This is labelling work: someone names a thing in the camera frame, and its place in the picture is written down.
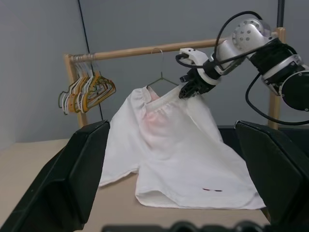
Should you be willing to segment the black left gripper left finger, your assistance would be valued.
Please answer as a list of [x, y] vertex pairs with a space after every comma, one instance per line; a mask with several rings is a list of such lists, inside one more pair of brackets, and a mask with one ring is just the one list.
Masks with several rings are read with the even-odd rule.
[[75, 232], [89, 220], [110, 123], [86, 125], [41, 169], [0, 232]]

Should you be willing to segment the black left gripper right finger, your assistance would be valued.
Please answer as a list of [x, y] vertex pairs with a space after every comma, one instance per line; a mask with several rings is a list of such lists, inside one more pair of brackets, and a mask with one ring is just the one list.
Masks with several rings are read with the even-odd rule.
[[271, 223], [309, 224], [309, 156], [268, 126], [238, 121], [235, 131]]

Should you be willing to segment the white shorts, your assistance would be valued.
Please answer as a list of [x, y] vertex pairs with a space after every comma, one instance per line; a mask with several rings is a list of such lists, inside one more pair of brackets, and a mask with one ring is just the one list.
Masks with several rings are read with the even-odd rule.
[[99, 186], [136, 173], [145, 206], [192, 209], [265, 207], [245, 161], [223, 142], [200, 95], [133, 90], [110, 122]]

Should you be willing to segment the wooden clothes rack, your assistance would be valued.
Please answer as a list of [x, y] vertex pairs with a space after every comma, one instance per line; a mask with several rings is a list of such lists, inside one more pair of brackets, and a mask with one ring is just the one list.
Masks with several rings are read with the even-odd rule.
[[[281, 42], [285, 43], [285, 35], [286, 29], [284, 27], [279, 27], [275, 29], [273, 35], [277, 35]], [[149, 46], [149, 47], [139, 47], [139, 48], [131, 48], [124, 50], [115, 50], [109, 52], [99, 52], [92, 54], [82, 54], [82, 55], [64, 55], [64, 61], [68, 73], [68, 77], [70, 80], [70, 84], [77, 81], [77, 72], [74, 63], [87, 62], [87, 61], [97, 61], [97, 60], [105, 60], [105, 59], [113, 59], [113, 58], [124, 58], [124, 57], [132, 57], [132, 56], [140, 56], [147, 55], [151, 53], [159, 53], [162, 52], [174, 52], [179, 51], [181, 48], [209, 48], [214, 47], [215, 39], [210, 40], [202, 40], [202, 41], [193, 41], [193, 42], [183, 42], [183, 43], [170, 43], [165, 45]], [[271, 93], [269, 97], [269, 110], [268, 115], [279, 119], [280, 116], [280, 105], [281, 99], [280, 97], [275, 96], [275, 94]], [[77, 113], [78, 124], [79, 127], [88, 124], [87, 117], [85, 113]]]

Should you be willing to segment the bunch of hangers on rack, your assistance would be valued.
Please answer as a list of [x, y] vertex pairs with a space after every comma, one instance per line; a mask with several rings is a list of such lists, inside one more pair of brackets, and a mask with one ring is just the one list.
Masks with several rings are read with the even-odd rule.
[[101, 72], [93, 65], [95, 80], [92, 84], [93, 92], [88, 95], [87, 109], [88, 111], [94, 106], [99, 105], [102, 101], [116, 92], [115, 84], [112, 80], [103, 77]]

